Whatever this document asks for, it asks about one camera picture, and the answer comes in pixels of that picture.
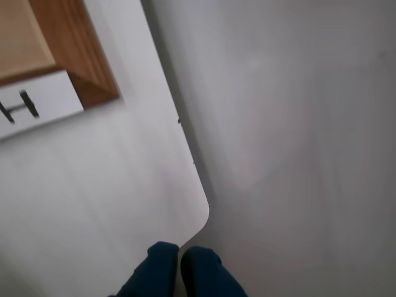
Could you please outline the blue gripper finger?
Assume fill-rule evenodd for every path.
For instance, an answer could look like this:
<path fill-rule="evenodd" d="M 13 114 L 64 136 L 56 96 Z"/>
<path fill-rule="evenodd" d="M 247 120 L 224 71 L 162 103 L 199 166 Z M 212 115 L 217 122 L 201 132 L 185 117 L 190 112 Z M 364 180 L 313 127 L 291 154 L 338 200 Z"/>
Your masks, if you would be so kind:
<path fill-rule="evenodd" d="M 211 249 L 188 248 L 182 256 L 181 276 L 188 296 L 246 296 L 238 281 Z"/>
<path fill-rule="evenodd" d="M 179 247 L 159 241 L 148 248 L 147 257 L 137 266 L 116 296 L 173 296 Z"/>

